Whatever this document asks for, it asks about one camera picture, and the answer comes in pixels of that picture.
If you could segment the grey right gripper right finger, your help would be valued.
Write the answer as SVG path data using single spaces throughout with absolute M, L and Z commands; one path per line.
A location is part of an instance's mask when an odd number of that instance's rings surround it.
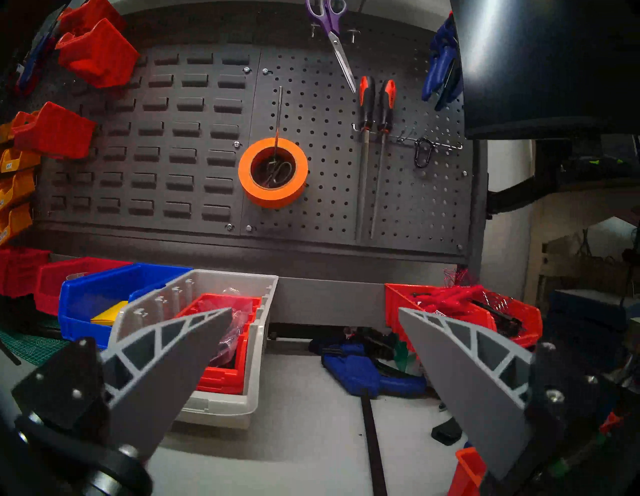
M 615 385 L 566 344 L 400 308 L 431 383 L 486 466 L 479 495 L 600 495 Z

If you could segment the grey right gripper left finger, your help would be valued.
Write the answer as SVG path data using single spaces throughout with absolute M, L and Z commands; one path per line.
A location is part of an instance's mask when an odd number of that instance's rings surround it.
M 222 308 L 151 324 L 99 352 L 81 337 L 13 387 L 23 414 L 97 444 L 153 455 L 232 322 Z

